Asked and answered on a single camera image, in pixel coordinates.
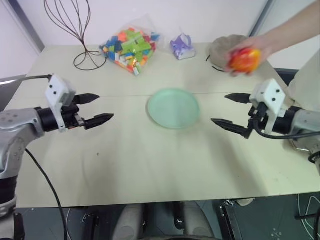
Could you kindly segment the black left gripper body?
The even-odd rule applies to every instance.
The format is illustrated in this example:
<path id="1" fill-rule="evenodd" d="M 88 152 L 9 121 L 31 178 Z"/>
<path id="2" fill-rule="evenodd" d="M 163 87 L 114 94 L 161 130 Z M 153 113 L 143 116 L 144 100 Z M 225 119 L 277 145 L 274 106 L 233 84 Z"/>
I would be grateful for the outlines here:
<path id="1" fill-rule="evenodd" d="M 83 127 L 85 120 L 81 118 L 78 114 L 79 107 L 78 105 L 84 104 L 84 96 L 75 96 L 69 106 L 62 106 L 61 115 L 65 124 L 65 127 L 68 130 L 73 128 Z"/>

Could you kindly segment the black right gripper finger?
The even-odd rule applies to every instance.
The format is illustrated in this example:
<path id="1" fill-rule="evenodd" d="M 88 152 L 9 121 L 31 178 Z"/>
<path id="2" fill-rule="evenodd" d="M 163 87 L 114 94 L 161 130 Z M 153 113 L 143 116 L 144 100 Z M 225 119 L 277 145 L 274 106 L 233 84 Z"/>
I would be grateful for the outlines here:
<path id="1" fill-rule="evenodd" d="M 228 132 L 238 134 L 245 139 L 248 139 L 251 135 L 250 128 L 245 128 L 243 126 L 236 125 L 232 121 L 220 119 L 220 118 L 212 118 L 211 121 L 213 123 L 215 123 L 217 126 L 219 126 L 220 128 L 222 128 Z"/>
<path id="2" fill-rule="evenodd" d="M 250 103 L 250 94 L 248 93 L 231 93 L 224 96 L 226 99 L 236 103 L 248 104 Z"/>

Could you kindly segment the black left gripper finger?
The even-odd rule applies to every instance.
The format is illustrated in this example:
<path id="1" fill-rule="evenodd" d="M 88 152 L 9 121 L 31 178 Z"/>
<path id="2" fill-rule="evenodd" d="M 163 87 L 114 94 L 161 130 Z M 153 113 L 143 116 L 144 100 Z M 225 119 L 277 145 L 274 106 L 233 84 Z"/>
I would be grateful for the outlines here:
<path id="1" fill-rule="evenodd" d="M 74 103 L 76 105 L 84 105 L 91 103 L 97 99 L 99 99 L 100 96 L 93 94 L 93 93 L 84 93 L 84 94 L 79 94 L 74 96 Z"/>
<path id="2" fill-rule="evenodd" d="M 111 120 L 113 117 L 114 117 L 113 113 L 102 113 L 102 114 L 96 115 L 91 119 L 85 120 L 83 128 L 85 130 L 89 130 L 92 128 L 99 127 L 104 123 L 108 122 L 109 120 Z"/>

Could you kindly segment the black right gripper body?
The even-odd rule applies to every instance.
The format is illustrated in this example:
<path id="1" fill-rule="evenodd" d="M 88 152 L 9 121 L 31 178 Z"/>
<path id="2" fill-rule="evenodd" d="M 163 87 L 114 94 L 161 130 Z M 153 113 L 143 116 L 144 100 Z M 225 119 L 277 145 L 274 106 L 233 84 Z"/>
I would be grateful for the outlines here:
<path id="1" fill-rule="evenodd" d="M 248 125 L 247 129 L 249 131 L 253 131 L 255 129 L 258 129 L 259 131 L 262 131 L 266 128 L 267 122 L 268 122 L 268 115 L 267 115 L 268 107 L 265 103 L 260 102 L 257 106 L 252 106 L 248 116 Z"/>

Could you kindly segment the person's bare hand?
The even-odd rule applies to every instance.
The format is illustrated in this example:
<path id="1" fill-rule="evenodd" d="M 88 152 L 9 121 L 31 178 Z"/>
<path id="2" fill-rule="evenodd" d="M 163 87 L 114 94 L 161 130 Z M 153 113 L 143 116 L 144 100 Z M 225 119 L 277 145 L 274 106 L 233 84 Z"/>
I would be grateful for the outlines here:
<path id="1" fill-rule="evenodd" d="M 233 48 L 227 51 L 225 54 L 226 65 L 224 67 L 225 72 L 230 72 L 231 75 L 237 76 L 238 74 L 247 74 L 251 75 L 252 71 L 247 72 L 239 72 L 234 68 L 230 68 L 229 62 L 233 58 L 233 55 L 242 49 L 255 49 L 260 51 L 259 61 L 257 62 L 256 68 L 258 68 L 262 63 L 264 63 L 268 57 L 270 57 L 273 53 L 272 45 L 269 40 L 267 40 L 264 36 L 254 36 L 249 37 L 241 43 L 235 45 Z"/>

